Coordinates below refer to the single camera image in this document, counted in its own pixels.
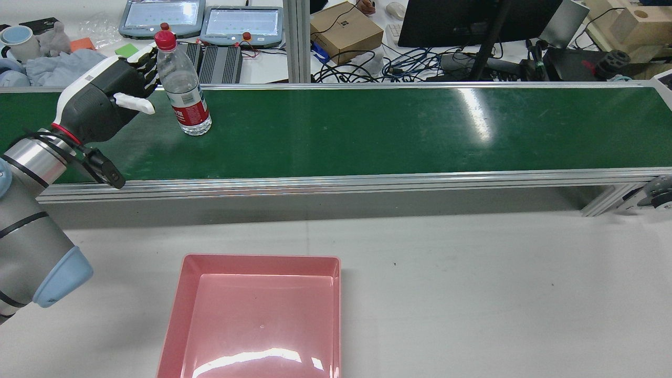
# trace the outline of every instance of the red bottle cap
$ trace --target red bottle cap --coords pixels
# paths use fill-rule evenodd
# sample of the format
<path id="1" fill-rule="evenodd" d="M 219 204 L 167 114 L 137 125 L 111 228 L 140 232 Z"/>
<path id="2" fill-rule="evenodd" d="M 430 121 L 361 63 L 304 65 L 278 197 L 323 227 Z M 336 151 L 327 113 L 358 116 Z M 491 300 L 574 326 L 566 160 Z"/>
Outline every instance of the red bottle cap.
<path id="1" fill-rule="evenodd" d="M 170 51 L 177 46 L 177 38 L 175 34 L 168 30 L 161 30 L 154 34 L 154 41 L 157 43 L 159 50 Z"/>

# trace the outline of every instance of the plastic tray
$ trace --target plastic tray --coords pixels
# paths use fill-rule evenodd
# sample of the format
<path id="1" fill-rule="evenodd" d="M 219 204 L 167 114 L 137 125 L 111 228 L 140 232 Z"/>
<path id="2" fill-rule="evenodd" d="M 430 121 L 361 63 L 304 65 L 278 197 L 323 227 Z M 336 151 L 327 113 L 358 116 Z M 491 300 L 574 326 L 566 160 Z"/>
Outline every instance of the plastic tray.
<path id="1" fill-rule="evenodd" d="M 334 257 L 187 255 L 158 378 L 338 378 Z"/>

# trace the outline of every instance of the green sticky note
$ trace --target green sticky note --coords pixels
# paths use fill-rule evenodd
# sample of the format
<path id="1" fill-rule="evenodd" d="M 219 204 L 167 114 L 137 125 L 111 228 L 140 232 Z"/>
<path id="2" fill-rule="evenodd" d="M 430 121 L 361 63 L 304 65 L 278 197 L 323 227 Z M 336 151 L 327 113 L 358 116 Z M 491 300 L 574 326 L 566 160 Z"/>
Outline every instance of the green sticky note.
<path id="1" fill-rule="evenodd" d="M 128 43 L 125 44 L 114 51 L 115 54 L 121 55 L 124 58 L 129 58 L 131 55 L 138 52 L 138 48 Z"/>

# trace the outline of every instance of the white mug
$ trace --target white mug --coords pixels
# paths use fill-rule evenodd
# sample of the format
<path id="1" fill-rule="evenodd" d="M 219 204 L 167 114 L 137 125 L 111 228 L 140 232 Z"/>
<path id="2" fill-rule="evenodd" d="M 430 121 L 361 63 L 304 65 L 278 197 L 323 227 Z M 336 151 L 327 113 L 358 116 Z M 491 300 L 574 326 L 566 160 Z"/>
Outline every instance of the white mug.
<path id="1" fill-rule="evenodd" d="M 7 50 L 11 50 L 14 59 L 26 63 L 28 59 L 35 59 L 40 54 L 40 43 L 27 26 L 10 26 L 0 32 L 0 43 L 6 47 L 2 49 L 2 56 L 7 57 Z"/>

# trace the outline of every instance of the plastic bottle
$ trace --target plastic bottle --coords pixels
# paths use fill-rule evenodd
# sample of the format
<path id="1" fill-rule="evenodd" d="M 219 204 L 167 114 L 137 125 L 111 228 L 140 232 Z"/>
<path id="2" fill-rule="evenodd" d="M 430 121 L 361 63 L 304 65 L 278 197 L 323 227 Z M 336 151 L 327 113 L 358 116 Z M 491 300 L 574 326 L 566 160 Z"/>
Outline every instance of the plastic bottle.
<path id="1" fill-rule="evenodd" d="M 169 30 L 156 33 L 154 41 L 159 48 L 159 79 L 182 131 L 189 135 L 205 134 L 210 130 L 212 119 L 194 64 L 177 48 L 177 38 Z"/>

